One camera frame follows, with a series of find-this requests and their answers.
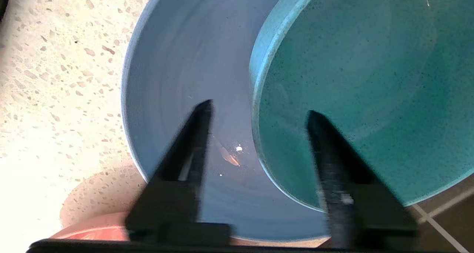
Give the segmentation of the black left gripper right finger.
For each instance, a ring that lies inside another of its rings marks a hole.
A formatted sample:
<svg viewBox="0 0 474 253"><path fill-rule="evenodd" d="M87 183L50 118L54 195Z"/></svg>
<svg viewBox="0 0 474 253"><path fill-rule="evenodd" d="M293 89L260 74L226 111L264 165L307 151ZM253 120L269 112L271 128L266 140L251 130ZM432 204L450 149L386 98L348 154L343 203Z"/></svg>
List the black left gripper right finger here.
<svg viewBox="0 0 474 253"><path fill-rule="evenodd" d="M412 250L418 224L323 114L310 110L307 132L335 250Z"/></svg>

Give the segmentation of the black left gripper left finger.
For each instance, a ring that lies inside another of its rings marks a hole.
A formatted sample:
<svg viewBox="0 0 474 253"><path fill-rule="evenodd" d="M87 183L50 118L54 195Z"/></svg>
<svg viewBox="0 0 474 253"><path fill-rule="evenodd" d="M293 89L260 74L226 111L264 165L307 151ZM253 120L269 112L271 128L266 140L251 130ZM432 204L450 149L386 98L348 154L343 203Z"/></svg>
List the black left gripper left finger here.
<svg viewBox="0 0 474 253"><path fill-rule="evenodd" d="M230 243L228 224L198 221L211 122L212 100L196 105L125 219L130 241Z"/></svg>

